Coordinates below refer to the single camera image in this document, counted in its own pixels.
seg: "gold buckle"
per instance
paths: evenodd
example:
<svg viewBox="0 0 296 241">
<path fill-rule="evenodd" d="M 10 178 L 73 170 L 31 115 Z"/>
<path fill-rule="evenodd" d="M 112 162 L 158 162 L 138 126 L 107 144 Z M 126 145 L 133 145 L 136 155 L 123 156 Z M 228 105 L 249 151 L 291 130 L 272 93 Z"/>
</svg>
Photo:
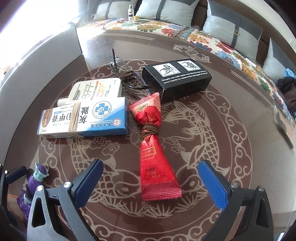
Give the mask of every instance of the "gold buckle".
<svg viewBox="0 0 296 241">
<path fill-rule="evenodd" d="M 239 32 L 237 30 L 233 30 L 233 33 L 236 34 L 237 36 L 239 35 Z"/>
</svg>

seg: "blue and white box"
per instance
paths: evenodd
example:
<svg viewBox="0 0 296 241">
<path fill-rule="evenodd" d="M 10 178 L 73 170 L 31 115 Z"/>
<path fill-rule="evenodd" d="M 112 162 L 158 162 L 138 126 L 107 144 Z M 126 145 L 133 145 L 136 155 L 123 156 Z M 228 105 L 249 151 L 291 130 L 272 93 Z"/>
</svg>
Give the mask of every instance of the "blue and white box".
<svg viewBox="0 0 296 241">
<path fill-rule="evenodd" d="M 45 138 L 73 137 L 68 133 L 73 104 L 44 110 L 37 134 Z M 76 133 L 82 137 L 125 135 L 127 126 L 125 97 L 98 98 L 80 104 Z"/>
</svg>

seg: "beige rubber band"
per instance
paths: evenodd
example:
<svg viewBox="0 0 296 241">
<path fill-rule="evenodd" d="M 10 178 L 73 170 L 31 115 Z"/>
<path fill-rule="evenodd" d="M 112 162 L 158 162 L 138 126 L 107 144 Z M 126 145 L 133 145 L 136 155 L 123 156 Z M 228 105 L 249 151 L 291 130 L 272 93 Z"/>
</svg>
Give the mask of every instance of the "beige rubber band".
<svg viewBox="0 0 296 241">
<path fill-rule="evenodd" d="M 76 138 L 82 138 L 83 137 L 83 136 L 76 133 L 79 110 L 80 110 L 80 102 L 77 101 L 77 102 L 75 102 L 73 104 L 72 116 L 70 118 L 69 129 L 68 129 L 68 133 L 71 136 L 74 136 Z"/>
</svg>

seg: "gold logo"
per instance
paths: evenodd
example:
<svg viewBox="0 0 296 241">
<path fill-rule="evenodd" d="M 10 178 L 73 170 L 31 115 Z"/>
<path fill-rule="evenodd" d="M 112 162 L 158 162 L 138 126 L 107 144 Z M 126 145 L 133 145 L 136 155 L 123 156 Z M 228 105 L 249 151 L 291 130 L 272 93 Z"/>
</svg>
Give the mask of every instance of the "gold logo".
<svg viewBox="0 0 296 241">
<path fill-rule="evenodd" d="M 144 105 L 141 105 L 141 106 L 138 108 L 138 112 L 144 110 L 147 106 L 148 106 L 148 103 L 147 103 L 147 104 L 144 104 Z"/>
</svg>

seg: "table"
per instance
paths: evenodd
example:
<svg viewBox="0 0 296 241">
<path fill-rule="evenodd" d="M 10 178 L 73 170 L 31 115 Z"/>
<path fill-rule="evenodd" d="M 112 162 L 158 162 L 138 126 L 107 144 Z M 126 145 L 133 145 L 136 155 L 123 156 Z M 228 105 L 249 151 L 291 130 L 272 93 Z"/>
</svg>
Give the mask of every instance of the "table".
<svg viewBox="0 0 296 241">
<path fill-rule="evenodd" d="M 182 41 L 136 31 L 85 33 L 78 29 L 83 57 L 63 69 L 32 103 L 10 144 L 5 168 L 49 167 L 46 187 L 72 181 L 94 158 L 105 171 L 84 218 L 103 240 L 200 240 L 220 209 L 211 201 L 196 171 L 208 159 L 229 181 L 244 188 L 266 188 L 275 238 L 296 218 L 295 149 L 274 123 L 273 100 L 243 72 L 204 49 Z M 213 76 L 207 90 L 162 106 L 160 140 L 183 189 L 180 199 L 143 202 L 139 184 L 140 126 L 129 114 L 127 136 L 40 139 L 42 110 L 67 97 L 77 81 L 114 77 L 107 65 L 111 48 L 135 71 L 144 65 L 193 58 Z M 128 102 L 134 99 L 123 89 Z M 9 187 L 19 195 L 25 178 Z M 59 216 L 66 225 L 62 211 Z"/>
</svg>

